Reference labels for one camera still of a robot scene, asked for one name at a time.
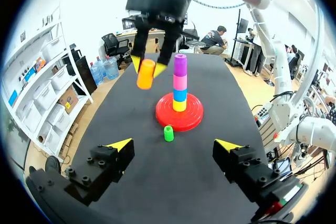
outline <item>red ring base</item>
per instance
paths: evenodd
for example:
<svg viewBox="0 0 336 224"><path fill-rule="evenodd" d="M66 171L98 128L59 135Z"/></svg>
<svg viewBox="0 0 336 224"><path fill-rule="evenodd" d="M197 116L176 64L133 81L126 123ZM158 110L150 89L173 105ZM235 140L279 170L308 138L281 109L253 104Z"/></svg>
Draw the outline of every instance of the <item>red ring base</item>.
<svg viewBox="0 0 336 224"><path fill-rule="evenodd" d="M173 93L169 93L157 102L155 115L163 127L170 125L174 131L189 131L202 121L203 106L196 96L188 93L187 109L176 112L173 110Z"/></svg>

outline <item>bolt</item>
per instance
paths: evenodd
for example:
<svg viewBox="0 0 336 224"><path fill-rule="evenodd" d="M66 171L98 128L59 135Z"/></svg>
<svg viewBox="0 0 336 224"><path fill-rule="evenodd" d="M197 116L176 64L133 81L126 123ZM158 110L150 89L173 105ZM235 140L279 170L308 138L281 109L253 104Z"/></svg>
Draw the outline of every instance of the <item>bolt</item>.
<svg viewBox="0 0 336 224"><path fill-rule="evenodd" d="M86 159L86 162L88 162L88 164L93 164L93 158L92 157L88 157Z"/></svg>
<svg viewBox="0 0 336 224"><path fill-rule="evenodd" d="M100 168L104 168L105 167L105 161L104 160L99 161L98 165L99 165Z"/></svg>
<svg viewBox="0 0 336 224"><path fill-rule="evenodd" d="M264 185L267 182L267 179L265 177L258 178L258 183L260 185Z"/></svg>
<svg viewBox="0 0 336 224"><path fill-rule="evenodd" d="M88 176L83 176L82 182L84 185L88 186L91 183L91 180Z"/></svg>
<svg viewBox="0 0 336 224"><path fill-rule="evenodd" d="M248 166L250 166L250 162L247 162L247 161L243 162L243 166L245 166L245 168L248 167Z"/></svg>
<svg viewBox="0 0 336 224"><path fill-rule="evenodd" d="M68 174L69 174L69 176L71 177L71 176L75 176L76 172L75 172L74 169L69 168L69 169L68 169Z"/></svg>
<svg viewBox="0 0 336 224"><path fill-rule="evenodd" d="M44 190L44 187L43 187L43 186L38 186L38 187L37 187L37 190L38 190L39 192L42 192L42 191Z"/></svg>
<svg viewBox="0 0 336 224"><path fill-rule="evenodd" d="M280 170L279 169L276 169L273 171L272 173L272 177L278 177L280 175Z"/></svg>

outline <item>blue water bottle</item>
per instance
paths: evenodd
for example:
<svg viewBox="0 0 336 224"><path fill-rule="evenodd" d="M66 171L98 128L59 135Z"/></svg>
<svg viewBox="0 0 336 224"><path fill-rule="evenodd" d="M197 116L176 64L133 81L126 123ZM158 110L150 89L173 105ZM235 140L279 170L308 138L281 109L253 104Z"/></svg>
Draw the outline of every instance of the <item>blue water bottle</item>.
<svg viewBox="0 0 336 224"><path fill-rule="evenodd" d="M97 62L95 64L99 67L100 71L103 74L103 78L104 78L106 76L106 71L105 71L105 68L103 66L103 62L100 60L99 56L97 56Z"/></svg>
<svg viewBox="0 0 336 224"><path fill-rule="evenodd" d="M108 79L113 80L119 76L117 59L114 56L109 57L108 55L106 55L106 61L104 62L104 68L105 68Z"/></svg>
<svg viewBox="0 0 336 224"><path fill-rule="evenodd" d="M93 79L95 80L96 85L100 85L103 83L103 75L101 73L101 70L99 69L99 67L97 65L93 65L93 63L90 63L91 68L91 74Z"/></svg>

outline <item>white box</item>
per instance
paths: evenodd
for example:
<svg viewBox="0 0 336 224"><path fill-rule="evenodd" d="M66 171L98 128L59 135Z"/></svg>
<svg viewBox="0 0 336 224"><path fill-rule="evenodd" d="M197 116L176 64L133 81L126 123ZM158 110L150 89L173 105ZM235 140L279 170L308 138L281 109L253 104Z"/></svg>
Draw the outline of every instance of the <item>white box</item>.
<svg viewBox="0 0 336 224"><path fill-rule="evenodd" d="M65 48L66 46L64 43L64 39L61 37L58 37L48 42L44 46L42 46L41 52L43 54L44 59L47 62L49 62L52 59L54 59L56 56L58 56L60 53L64 52Z"/></svg>
<svg viewBox="0 0 336 224"><path fill-rule="evenodd" d="M45 122L38 134L38 139L53 153L56 153L58 143L60 141L59 135L54 131L50 123Z"/></svg>
<svg viewBox="0 0 336 224"><path fill-rule="evenodd" d="M56 93L48 80L38 86L34 92L34 100L44 109L48 110L56 98Z"/></svg>
<svg viewBox="0 0 336 224"><path fill-rule="evenodd" d="M56 103L53 110L47 118L48 122L60 131L64 132L70 124L70 117L65 111L65 107Z"/></svg>
<svg viewBox="0 0 336 224"><path fill-rule="evenodd" d="M21 115L23 124L25 124L31 132L35 132L42 116L38 112L33 100L23 107Z"/></svg>
<svg viewBox="0 0 336 224"><path fill-rule="evenodd" d="M58 72L51 78L51 85L55 90L60 90L70 80L70 75L67 70L67 65L60 67Z"/></svg>

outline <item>orange cup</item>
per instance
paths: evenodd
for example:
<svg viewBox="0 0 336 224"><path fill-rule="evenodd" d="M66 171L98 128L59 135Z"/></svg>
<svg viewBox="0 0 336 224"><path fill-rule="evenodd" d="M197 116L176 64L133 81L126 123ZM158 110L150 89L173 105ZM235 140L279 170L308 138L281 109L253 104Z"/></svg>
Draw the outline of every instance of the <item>orange cup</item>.
<svg viewBox="0 0 336 224"><path fill-rule="evenodd" d="M151 59L144 59L141 62L138 73L137 85L139 89L150 89L153 83L155 62Z"/></svg>

